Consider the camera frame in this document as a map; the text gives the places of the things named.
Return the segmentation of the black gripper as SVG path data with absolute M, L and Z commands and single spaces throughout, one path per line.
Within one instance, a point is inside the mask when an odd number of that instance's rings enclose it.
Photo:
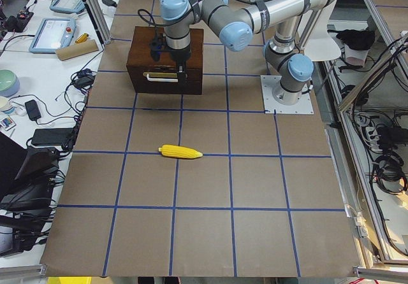
M 191 57 L 191 45 L 182 49 L 174 49 L 167 44 L 169 40 L 163 33 L 155 32 L 153 39 L 149 43 L 150 56 L 154 61 L 158 62 L 162 53 L 169 53 L 170 58 L 176 63 L 178 85 L 185 86 L 186 62 Z

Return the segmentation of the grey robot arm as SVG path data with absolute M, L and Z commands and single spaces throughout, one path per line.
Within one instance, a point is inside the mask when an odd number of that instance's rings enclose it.
M 292 106 L 304 94 L 303 87 L 314 71 L 310 57 L 294 52 L 298 25 L 308 11 L 325 9 L 335 1 L 255 0 L 232 10 L 228 0 L 160 0 L 164 33 L 150 42 L 150 56 L 158 61 L 161 53 L 168 52 L 176 63 L 177 80 L 183 85 L 187 80 L 186 62 L 191 56 L 191 25 L 203 21 L 232 52 L 243 50 L 255 34 L 275 27 L 263 53 L 267 63 L 281 75 L 273 87 L 273 98 Z

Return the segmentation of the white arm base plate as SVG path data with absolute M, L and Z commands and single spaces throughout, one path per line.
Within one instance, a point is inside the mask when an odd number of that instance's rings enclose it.
M 313 115 L 308 87 L 304 83 L 299 92 L 291 93 L 281 87 L 281 76 L 261 75 L 264 112 L 268 114 Z

